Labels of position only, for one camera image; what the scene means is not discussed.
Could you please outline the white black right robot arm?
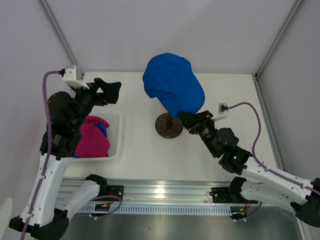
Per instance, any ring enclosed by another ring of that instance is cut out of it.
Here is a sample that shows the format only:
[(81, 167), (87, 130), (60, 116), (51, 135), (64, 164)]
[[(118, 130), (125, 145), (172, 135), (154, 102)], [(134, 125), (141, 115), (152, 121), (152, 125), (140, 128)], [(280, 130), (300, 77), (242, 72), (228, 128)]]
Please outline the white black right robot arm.
[(256, 159), (253, 151), (238, 146), (239, 139), (230, 128), (216, 129), (215, 122), (227, 117), (228, 107), (220, 105), (214, 116), (208, 110), (200, 113), (178, 112), (184, 128), (198, 135), (212, 157), (231, 174), (228, 197), (233, 202), (258, 201), (286, 209), (305, 224), (320, 226), (320, 180), (294, 176)]

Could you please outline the aluminium corner profile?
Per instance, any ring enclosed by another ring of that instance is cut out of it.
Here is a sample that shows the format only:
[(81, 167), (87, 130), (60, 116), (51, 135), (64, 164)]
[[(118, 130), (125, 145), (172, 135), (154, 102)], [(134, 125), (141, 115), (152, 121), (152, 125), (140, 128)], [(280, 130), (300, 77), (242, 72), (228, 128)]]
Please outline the aluminium corner profile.
[(68, 62), (70, 65), (78, 66), (79, 69), (80, 65), (78, 63), (78, 60), (75, 57), (75, 54), (70, 46), (70, 44), (67, 41), (67, 38), (65, 37), (65, 34), (63, 33), (60, 24), (58, 23), (58, 20), (47, 0), (37, 0), (37, 3), (39, 4), (47, 22), (49, 23), (56, 39), (58, 40), (65, 56), (68, 59)]
[(306, 0), (296, 0), (290, 9), (289, 13), (284, 19), (284, 22), (281, 24), (274, 40), (272, 41), (266, 55), (264, 56), (261, 64), (259, 65), (256, 73), (254, 74), (255, 79), (258, 81), (262, 76), (264, 70), (272, 60), (273, 56), (276, 54), (278, 48), (280, 47), (282, 41), (286, 37), (288, 31), (290, 30), (291, 26), (293, 25), (295, 19), (297, 18), (298, 14), (300, 13), (302, 7), (304, 6)]

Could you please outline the blue cap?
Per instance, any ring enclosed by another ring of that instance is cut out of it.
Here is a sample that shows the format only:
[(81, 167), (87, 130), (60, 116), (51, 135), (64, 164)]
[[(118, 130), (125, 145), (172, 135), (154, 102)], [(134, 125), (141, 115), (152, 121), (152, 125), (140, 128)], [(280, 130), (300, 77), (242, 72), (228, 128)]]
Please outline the blue cap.
[(94, 125), (103, 133), (106, 138), (108, 137), (107, 127), (105, 127), (102, 123), (95, 123)]
[(191, 63), (173, 53), (152, 57), (142, 75), (144, 91), (156, 98), (173, 117), (178, 112), (196, 114), (205, 103), (205, 92), (193, 73)]

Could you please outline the dark brown round stand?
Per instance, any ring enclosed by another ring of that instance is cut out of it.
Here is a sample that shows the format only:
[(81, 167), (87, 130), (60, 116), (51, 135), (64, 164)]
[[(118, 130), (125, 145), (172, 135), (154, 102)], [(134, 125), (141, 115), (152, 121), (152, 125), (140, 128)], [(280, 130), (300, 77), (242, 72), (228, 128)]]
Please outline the dark brown round stand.
[(161, 114), (155, 121), (156, 132), (165, 139), (174, 139), (183, 131), (183, 123), (168, 112)]

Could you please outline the pink cap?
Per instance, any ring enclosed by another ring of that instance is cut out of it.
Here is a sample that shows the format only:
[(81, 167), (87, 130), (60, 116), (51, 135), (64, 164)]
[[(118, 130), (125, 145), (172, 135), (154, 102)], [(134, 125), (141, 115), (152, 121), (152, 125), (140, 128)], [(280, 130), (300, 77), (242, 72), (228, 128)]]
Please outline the pink cap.
[(103, 124), (107, 129), (109, 123), (98, 116), (88, 116), (80, 128), (81, 139), (77, 144), (74, 157), (75, 158), (105, 158), (111, 147), (108, 137), (95, 126), (95, 124)]

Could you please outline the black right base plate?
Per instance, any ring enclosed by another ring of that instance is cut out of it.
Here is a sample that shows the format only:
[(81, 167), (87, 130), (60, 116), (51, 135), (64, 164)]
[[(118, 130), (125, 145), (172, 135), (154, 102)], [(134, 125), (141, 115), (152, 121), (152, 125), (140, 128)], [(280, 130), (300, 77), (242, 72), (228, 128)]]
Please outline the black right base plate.
[(212, 187), (209, 195), (213, 203), (217, 204), (235, 204), (241, 203), (239, 199), (231, 195), (228, 187)]

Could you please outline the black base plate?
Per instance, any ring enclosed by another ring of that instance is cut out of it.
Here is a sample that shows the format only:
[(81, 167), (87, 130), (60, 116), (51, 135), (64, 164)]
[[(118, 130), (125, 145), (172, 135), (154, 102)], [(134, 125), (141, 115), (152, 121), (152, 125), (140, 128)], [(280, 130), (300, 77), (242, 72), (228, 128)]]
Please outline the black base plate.
[(108, 185), (105, 189), (100, 191), (98, 196), (104, 196), (101, 201), (118, 202), (118, 198), (122, 201), (124, 189), (125, 187), (123, 185)]
[(213, 203), (217, 204), (235, 204), (241, 203), (239, 199), (231, 195), (228, 187), (212, 187), (209, 195)]

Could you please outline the right aluminium corner profile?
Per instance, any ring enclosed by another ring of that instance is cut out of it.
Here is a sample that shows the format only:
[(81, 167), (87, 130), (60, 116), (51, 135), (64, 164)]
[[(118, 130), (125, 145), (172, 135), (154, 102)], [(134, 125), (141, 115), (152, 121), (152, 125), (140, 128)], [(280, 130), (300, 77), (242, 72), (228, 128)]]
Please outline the right aluminium corner profile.
[(296, 0), (290, 9), (289, 13), (284, 19), (284, 22), (281, 24), (274, 40), (272, 41), (266, 55), (264, 56), (261, 64), (259, 65), (256, 73), (254, 74), (255, 79), (258, 81), (262, 76), (264, 70), (272, 60), (273, 56), (276, 54), (278, 48), (280, 47), (282, 41), (286, 37), (288, 31), (290, 30), (291, 26), (293, 25), (295, 19), (297, 18), (298, 14), (300, 13), (302, 7), (304, 6), (306, 0)]

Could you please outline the white plastic basket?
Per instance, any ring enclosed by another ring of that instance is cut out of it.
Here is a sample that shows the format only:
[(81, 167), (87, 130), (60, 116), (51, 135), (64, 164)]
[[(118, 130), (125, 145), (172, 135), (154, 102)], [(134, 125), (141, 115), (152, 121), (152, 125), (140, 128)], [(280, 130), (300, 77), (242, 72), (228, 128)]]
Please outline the white plastic basket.
[(73, 158), (77, 162), (90, 162), (90, 161), (113, 161), (116, 160), (122, 147), (122, 133), (123, 133), (123, 119), (118, 111), (109, 112), (94, 112), (89, 116), (97, 116), (107, 121), (110, 127), (107, 129), (107, 138), (110, 142), (108, 157), (97, 158)]

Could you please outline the aluminium mounting rail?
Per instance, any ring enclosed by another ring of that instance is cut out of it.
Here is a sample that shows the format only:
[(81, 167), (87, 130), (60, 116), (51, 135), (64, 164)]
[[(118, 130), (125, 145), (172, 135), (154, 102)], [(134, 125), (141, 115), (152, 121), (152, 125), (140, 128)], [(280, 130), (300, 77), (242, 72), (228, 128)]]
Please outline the aluminium mounting rail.
[[(157, 181), (134, 179), (108, 179), (107, 186), (124, 186), (123, 204), (132, 205), (212, 205), (209, 195), (213, 187), (229, 187), (229, 182), (211, 181)], [(240, 187), (252, 201), (264, 202), (272, 206), (282, 207), (295, 202), (306, 203), (310, 191), (300, 186), (286, 183), (285, 189), (277, 190), (275, 185), (257, 183), (250, 180)]]

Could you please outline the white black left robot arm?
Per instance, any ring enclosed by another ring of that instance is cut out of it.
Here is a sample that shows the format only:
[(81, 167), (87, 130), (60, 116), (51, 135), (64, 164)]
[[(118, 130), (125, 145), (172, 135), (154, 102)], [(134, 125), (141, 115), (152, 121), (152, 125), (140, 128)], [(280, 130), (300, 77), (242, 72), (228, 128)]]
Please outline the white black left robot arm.
[(40, 146), (37, 178), (24, 211), (9, 221), (10, 229), (22, 236), (29, 233), (37, 240), (59, 240), (70, 220), (88, 202), (113, 198), (108, 195), (107, 179), (90, 174), (71, 196), (56, 201), (82, 137), (81, 127), (93, 107), (118, 101), (121, 86), (120, 82), (95, 78), (87, 88), (72, 88), (75, 97), (60, 91), (44, 99), (49, 120)]

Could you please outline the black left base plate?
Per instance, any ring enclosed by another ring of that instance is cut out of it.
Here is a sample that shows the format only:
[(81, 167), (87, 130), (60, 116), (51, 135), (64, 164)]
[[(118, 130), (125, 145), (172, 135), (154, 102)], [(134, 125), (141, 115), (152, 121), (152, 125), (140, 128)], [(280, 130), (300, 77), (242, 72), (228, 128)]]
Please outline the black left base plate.
[(98, 196), (104, 196), (101, 201), (118, 202), (118, 198), (122, 201), (124, 189), (125, 187), (123, 185), (108, 185), (105, 189), (100, 191)]

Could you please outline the left aluminium corner profile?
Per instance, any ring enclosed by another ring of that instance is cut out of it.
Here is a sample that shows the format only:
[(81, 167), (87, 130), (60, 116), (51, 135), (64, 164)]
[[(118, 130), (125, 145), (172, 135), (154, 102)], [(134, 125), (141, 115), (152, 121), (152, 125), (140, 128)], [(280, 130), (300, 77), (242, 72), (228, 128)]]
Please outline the left aluminium corner profile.
[(37, 0), (37, 3), (39, 4), (47, 22), (49, 23), (56, 39), (58, 40), (65, 56), (68, 59), (68, 62), (70, 65), (78, 66), (79, 69), (80, 65), (78, 63), (78, 60), (75, 57), (75, 54), (70, 46), (70, 44), (67, 41), (67, 38), (65, 37), (65, 34), (63, 33), (60, 24), (58, 23), (58, 20), (47, 0)]

